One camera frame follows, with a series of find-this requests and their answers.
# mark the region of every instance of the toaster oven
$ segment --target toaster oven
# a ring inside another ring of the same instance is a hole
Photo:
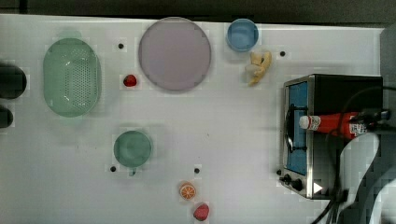
[[[284,84],[281,184],[308,199],[330,199],[335,179],[335,151],[347,142],[300,128],[301,116],[340,113],[347,101],[367,88],[382,87],[382,77],[314,74]],[[360,94],[347,112],[382,108],[382,91]]]

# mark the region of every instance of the orange slice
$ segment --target orange slice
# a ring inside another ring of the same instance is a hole
[[[186,182],[180,187],[180,196],[185,199],[185,200],[190,200],[193,197],[195,197],[196,190],[195,187],[189,183]]]

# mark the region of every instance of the white tabletop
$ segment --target white tabletop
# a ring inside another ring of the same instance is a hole
[[[281,87],[314,73],[379,76],[382,29],[258,24],[253,50],[271,50],[273,63],[250,88],[248,53],[225,42],[229,24],[197,22],[212,47],[209,73],[197,88],[172,94],[150,83],[138,63],[140,37],[154,22],[0,15],[0,59],[28,76],[19,99],[0,101],[14,114],[12,127],[0,131],[1,223],[194,223],[199,202],[211,209],[206,223],[312,221],[328,201],[291,193],[275,174]],[[80,31],[102,66],[100,100],[77,119],[57,116],[43,97],[44,55],[65,30]],[[131,90],[121,85],[128,74],[139,81]],[[129,177],[112,151],[132,129],[149,134],[154,153]],[[113,164],[120,172],[108,171]],[[193,202],[178,196],[182,180],[197,187]]]

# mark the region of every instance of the green cup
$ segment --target green cup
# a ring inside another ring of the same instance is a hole
[[[151,142],[148,137],[138,131],[123,133],[114,144],[116,160],[121,165],[131,168],[129,176],[136,174],[136,168],[149,159],[151,151]]]

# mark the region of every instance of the round plate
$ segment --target round plate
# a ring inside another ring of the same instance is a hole
[[[157,21],[143,35],[139,62],[154,84],[169,91],[192,89],[210,66],[210,43],[204,31],[183,18]]]

